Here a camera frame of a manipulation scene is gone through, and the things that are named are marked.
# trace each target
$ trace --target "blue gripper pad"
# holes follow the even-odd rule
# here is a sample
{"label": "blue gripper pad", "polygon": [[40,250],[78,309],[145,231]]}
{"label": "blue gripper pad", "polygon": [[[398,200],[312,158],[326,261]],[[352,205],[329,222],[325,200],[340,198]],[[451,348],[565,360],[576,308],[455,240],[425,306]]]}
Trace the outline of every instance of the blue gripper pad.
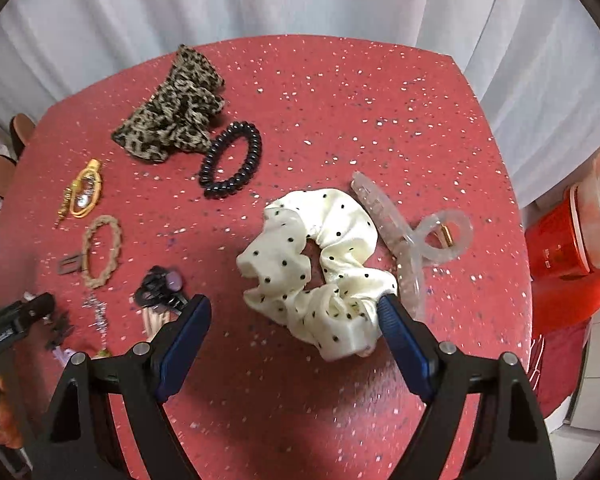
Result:
{"label": "blue gripper pad", "polygon": [[432,349],[423,351],[408,325],[416,330],[426,330],[433,341],[435,338],[422,323],[409,317],[393,294],[387,294],[378,301],[378,321],[407,388],[412,394],[419,396],[422,402],[430,402],[435,393],[432,377],[437,371],[437,359],[432,354]]}
{"label": "blue gripper pad", "polygon": [[[193,302],[198,302],[197,306],[193,306]],[[159,370],[156,370],[160,381],[155,389],[154,396],[158,402],[166,402],[170,396],[180,391],[211,325],[211,302],[206,296],[194,296],[187,306],[182,309],[180,317],[187,315],[188,319],[178,318],[175,322],[172,322],[181,324],[181,328],[160,360]],[[172,323],[167,323],[160,330],[164,330]]]}

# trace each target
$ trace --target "metal bolt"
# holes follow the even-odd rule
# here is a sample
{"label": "metal bolt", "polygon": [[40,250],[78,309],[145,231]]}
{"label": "metal bolt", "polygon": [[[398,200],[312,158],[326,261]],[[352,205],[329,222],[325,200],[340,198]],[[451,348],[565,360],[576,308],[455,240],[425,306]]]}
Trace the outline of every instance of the metal bolt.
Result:
{"label": "metal bolt", "polygon": [[87,356],[84,354],[84,352],[76,352],[74,355],[71,356],[71,364],[81,365],[86,359],[86,357]]}
{"label": "metal bolt", "polygon": [[517,364],[518,357],[512,352],[504,352],[504,354],[502,354],[502,360],[506,362],[506,364],[513,366],[514,364]]}
{"label": "metal bolt", "polygon": [[454,345],[451,341],[443,341],[442,343],[440,343],[440,345],[438,345],[438,347],[440,348],[440,350],[442,350],[443,353],[447,355],[455,354],[456,350],[458,350],[458,347]]}
{"label": "metal bolt", "polygon": [[136,343],[134,345],[134,354],[136,355],[144,355],[149,351],[149,348],[151,348],[151,346],[149,345],[149,343],[142,341],[140,343]]}

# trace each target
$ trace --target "scrunchie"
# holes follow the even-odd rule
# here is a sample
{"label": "scrunchie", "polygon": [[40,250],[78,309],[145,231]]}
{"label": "scrunchie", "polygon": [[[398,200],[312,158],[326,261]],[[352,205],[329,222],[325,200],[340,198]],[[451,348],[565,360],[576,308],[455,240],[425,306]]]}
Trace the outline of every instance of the scrunchie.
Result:
{"label": "scrunchie", "polygon": [[167,78],[111,139],[131,155],[152,162],[164,162],[174,149],[205,153],[211,145],[209,119],[224,106],[213,94],[222,85],[224,79],[209,60],[182,44]]}
{"label": "scrunchie", "polygon": [[[298,339],[313,344],[326,361],[369,355],[381,335],[376,302],[396,291],[394,276],[363,267],[376,249],[378,232],[362,206],[337,189],[294,191],[264,209],[261,234],[237,265],[258,286],[244,301]],[[311,261],[306,240],[320,247],[326,284],[303,290]]]}

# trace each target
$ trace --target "transparent hair clip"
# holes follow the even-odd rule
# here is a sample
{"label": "transparent hair clip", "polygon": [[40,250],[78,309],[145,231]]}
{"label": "transparent hair clip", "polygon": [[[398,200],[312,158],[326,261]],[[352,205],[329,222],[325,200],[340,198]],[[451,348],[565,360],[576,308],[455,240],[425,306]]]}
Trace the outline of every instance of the transparent hair clip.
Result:
{"label": "transparent hair clip", "polygon": [[[363,173],[353,173],[351,189],[395,257],[402,305],[413,319],[424,320],[426,294],[422,269],[453,260],[467,250],[474,236],[469,217],[458,209],[445,209],[423,218],[413,229],[389,197]],[[453,238],[448,229],[450,224],[457,227]],[[442,248],[426,242],[430,233],[439,238]]]}

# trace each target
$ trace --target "leopard print scrunchie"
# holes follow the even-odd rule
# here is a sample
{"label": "leopard print scrunchie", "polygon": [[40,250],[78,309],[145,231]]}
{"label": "leopard print scrunchie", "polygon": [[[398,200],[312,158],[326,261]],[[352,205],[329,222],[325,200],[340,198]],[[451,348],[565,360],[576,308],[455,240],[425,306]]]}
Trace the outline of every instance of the leopard print scrunchie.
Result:
{"label": "leopard print scrunchie", "polygon": [[181,44],[167,79],[111,139],[152,162],[164,162],[174,150],[205,153],[211,144],[209,118],[224,107],[224,100],[213,94],[222,85],[224,79],[209,60]]}

